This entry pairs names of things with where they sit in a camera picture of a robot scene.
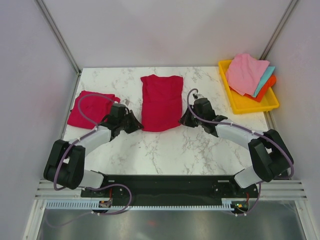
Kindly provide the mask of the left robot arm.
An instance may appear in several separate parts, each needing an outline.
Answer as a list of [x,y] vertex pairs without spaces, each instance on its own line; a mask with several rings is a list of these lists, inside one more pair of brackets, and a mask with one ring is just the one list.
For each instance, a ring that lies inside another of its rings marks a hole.
[[85,169],[86,156],[112,141],[121,131],[131,134],[143,128],[132,110],[114,103],[110,113],[90,132],[71,141],[59,139],[54,142],[44,168],[44,179],[54,183],[56,190],[85,187],[92,188],[99,197],[106,196],[110,185],[104,181],[102,173]]

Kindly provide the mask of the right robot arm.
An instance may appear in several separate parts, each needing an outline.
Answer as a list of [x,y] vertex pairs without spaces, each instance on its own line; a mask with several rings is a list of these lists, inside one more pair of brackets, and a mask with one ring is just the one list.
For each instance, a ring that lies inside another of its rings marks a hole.
[[276,130],[254,131],[217,115],[205,97],[197,98],[193,105],[187,103],[187,110],[179,122],[191,128],[201,126],[206,133],[249,151],[251,166],[236,173],[229,184],[229,191],[235,197],[242,196],[253,184],[287,180],[294,174],[293,158]]

